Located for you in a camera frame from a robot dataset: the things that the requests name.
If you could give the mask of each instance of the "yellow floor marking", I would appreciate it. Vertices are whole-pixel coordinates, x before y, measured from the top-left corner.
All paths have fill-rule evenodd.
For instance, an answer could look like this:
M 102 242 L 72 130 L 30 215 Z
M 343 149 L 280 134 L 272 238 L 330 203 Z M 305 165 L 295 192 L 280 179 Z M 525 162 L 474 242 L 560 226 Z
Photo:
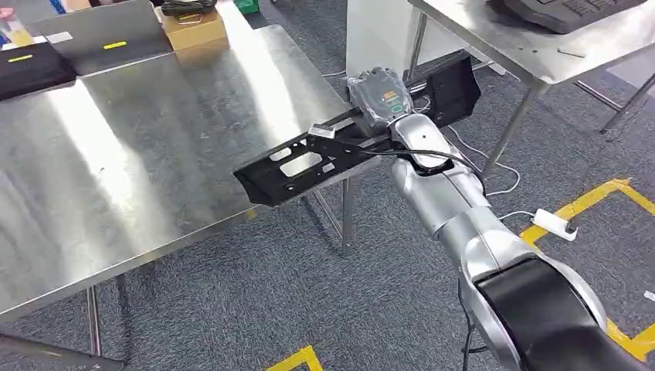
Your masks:
M 562 207 L 557 212 L 555 212 L 555 215 L 569 220 L 574 215 L 580 214 L 581 212 L 587 210 L 589 207 L 594 206 L 596 203 L 598 203 L 598 201 L 606 198 L 610 193 L 614 191 L 621 191 L 625 193 L 626 196 L 630 197 L 635 203 L 648 210 L 655 216 L 655 204 L 634 190 L 634 188 L 630 186 L 630 179 L 612 179 L 608 182 L 605 182 L 592 189 L 591 191 L 585 193 L 579 199 Z M 535 245 L 535 242 L 545 236 L 546 233 L 548 233 L 548 231 L 539 226 L 531 226 L 523 231 L 520 237 L 528 245 L 532 246 L 536 250 L 539 250 L 537 245 Z M 655 323 L 631 339 L 628 337 L 628 335 L 624 334 L 619 329 L 619 326 L 617 326 L 616 323 L 612 322 L 612 320 L 608 318 L 607 332 L 612 340 L 614 340 L 630 354 L 643 362 L 646 361 L 646 354 L 655 350 Z
M 318 362 L 316 353 L 314 353 L 311 345 L 302 348 L 291 357 L 269 367 L 266 371 L 291 371 L 303 363 L 307 364 L 309 371 L 323 371 L 323 367 Z

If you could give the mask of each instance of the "white connector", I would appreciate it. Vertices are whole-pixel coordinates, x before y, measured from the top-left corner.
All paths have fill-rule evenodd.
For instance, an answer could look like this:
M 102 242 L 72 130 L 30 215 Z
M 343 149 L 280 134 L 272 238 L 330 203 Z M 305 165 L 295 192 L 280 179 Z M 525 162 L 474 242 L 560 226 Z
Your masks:
M 571 233 L 567 232 L 568 220 L 564 220 L 544 209 L 537 209 L 535 217 L 532 218 L 532 222 L 535 225 L 540 226 L 548 232 L 554 233 L 567 241 L 573 241 L 578 235 L 578 228 L 575 228 L 575 230 L 573 230 Z

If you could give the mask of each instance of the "black device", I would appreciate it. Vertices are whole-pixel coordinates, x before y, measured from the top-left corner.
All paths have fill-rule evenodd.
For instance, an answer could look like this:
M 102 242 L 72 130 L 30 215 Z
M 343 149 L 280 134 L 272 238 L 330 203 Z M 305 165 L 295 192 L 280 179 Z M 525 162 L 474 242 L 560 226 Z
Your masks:
M 76 76 L 70 62 L 50 43 L 0 52 L 0 100 L 69 83 Z
M 362 111 L 363 121 L 356 121 L 369 137 L 386 132 L 396 119 L 414 109 L 412 96 L 398 74 L 389 68 L 376 67 L 364 71 L 358 78 L 348 78 L 348 96 Z
M 430 108 L 423 113 L 438 128 L 469 117 L 480 99 L 471 57 L 462 56 L 440 66 L 438 73 L 428 76 L 424 94 L 430 99 Z
M 521 18 L 556 33 L 569 33 L 647 0 L 503 0 Z

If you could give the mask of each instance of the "keyboard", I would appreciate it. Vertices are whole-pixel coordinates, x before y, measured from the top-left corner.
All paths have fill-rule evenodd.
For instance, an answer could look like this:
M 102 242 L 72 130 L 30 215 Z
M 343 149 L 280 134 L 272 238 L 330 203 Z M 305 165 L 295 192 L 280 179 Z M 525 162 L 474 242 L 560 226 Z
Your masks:
M 569 33 L 647 0 L 503 0 L 521 18 Z

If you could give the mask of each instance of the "table surface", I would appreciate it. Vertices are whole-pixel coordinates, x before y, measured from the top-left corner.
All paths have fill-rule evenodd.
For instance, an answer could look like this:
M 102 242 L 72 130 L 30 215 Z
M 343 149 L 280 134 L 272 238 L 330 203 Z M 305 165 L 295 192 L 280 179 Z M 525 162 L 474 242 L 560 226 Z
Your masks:
M 282 28 L 223 19 L 229 48 L 0 102 L 0 321 L 251 219 L 232 171 L 349 108 Z
M 409 2 L 528 85 L 562 83 L 655 46 L 655 0 L 568 35 L 498 11 L 497 0 Z

